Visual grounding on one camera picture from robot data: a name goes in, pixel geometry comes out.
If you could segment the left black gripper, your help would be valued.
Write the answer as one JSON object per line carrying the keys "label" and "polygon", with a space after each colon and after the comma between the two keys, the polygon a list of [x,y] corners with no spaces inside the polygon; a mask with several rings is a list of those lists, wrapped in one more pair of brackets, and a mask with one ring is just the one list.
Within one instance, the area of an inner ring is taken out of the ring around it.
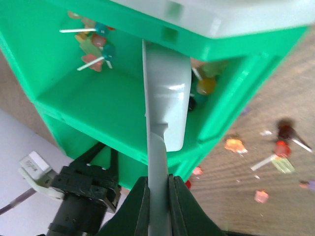
{"label": "left black gripper", "polygon": [[111,149],[110,168],[91,165],[91,161],[106,147],[101,142],[64,166],[52,181],[52,188],[65,194],[74,194],[105,205],[111,213],[116,212],[120,199],[119,155]]}

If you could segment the white candy bin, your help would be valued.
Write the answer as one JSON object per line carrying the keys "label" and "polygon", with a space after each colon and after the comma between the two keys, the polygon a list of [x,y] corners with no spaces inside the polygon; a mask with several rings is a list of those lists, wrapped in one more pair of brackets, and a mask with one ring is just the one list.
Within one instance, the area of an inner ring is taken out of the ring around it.
{"label": "white candy bin", "polygon": [[313,0],[118,0],[129,9],[207,38],[309,26]]}

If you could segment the red lollipop near bins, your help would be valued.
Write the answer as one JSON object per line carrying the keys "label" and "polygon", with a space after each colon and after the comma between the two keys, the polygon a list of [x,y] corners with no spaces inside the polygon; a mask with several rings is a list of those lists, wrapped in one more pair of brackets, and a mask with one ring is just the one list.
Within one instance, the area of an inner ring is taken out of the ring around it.
{"label": "red lollipop near bins", "polygon": [[263,167],[264,165],[272,162],[276,159],[288,158],[291,154],[291,149],[287,142],[285,141],[276,141],[274,154],[265,158],[264,160],[258,162],[257,164],[250,167],[252,171],[256,171],[257,169]]}

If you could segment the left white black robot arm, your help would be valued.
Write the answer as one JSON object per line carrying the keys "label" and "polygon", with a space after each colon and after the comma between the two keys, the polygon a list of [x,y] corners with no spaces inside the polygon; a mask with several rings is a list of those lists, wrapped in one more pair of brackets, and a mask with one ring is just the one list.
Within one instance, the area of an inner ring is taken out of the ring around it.
{"label": "left white black robot arm", "polygon": [[96,143],[54,177],[50,186],[64,197],[48,227],[49,236],[94,236],[106,212],[116,211],[121,196],[118,152],[110,150],[107,169],[91,164],[105,146]]}

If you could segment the green candy bin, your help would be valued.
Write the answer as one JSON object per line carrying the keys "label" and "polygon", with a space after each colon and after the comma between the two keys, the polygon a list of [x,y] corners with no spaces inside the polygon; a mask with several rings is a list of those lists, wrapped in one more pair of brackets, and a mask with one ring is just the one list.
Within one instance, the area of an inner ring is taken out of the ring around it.
{"label": "green candy bin", "polygon": [[[39,115],[55,139],[63,153],[72,159],[90,149],[99,140],[81,132],[60,118],[50,115],[47,111],[37,108]],[[167,153],[168,171],[170,174],[180,176],[184,181],[188,180],[192,171],[208,155],[213,146],[191,149],[183,146],[180,151]],[[119,184],[131,189],[136,181],[148,175],[147,156],[142,154],[128,155],[126,151],[119,151]]]}
{"label": "green candy bin", "polygon": [[[75,9],[114,28],[113,68],[79,72],[83,51],[62,27]],[[103,0],[3,0],[0,48],[30,101],[128,155],[147,154],[142,41],[208,62],[226,60],[214,93],[196,97],[184,145],[214,146],[307,27],[211,39]]]}

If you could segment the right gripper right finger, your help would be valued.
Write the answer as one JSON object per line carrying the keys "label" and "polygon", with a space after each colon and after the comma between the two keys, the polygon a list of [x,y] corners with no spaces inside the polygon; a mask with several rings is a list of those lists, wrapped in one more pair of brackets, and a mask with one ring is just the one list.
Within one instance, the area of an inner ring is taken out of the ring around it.
{"label": "right gripper right finger", "polygon": [[168,177],[169,210],[173,236],[224,236],[207,216],[180,176]]}

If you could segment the green candy near cup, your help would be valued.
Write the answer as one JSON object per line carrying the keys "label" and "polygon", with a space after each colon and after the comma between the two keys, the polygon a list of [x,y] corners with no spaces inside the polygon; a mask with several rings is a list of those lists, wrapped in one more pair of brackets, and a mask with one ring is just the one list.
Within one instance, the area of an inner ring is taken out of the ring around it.
{"label": "green candy near cup", "polygon": [[280,173],[291,174],[295,172],[294,166],[286,158],[277,157],[272,160],[272,164]]}

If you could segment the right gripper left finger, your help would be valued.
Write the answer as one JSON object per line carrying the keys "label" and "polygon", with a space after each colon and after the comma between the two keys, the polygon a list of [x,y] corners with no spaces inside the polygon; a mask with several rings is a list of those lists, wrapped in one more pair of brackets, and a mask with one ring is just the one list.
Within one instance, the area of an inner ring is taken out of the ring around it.
{"label": "right gripper left finger", "polygon": [[140,177],[115,215],[98,236],[147,236],[150,216],[148,178]]}

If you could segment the light blue slotted scoop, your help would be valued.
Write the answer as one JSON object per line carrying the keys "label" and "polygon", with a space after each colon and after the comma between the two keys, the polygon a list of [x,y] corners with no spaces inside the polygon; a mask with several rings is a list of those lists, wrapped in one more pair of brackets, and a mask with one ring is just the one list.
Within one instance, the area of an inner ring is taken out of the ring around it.
{"label": "light blue slotted scoop", "polygon": [[150,189],[148,234],[169,236],[167,153],[183,147],[191,63],[188,56],[147,41],[142,42],[142,60]]}

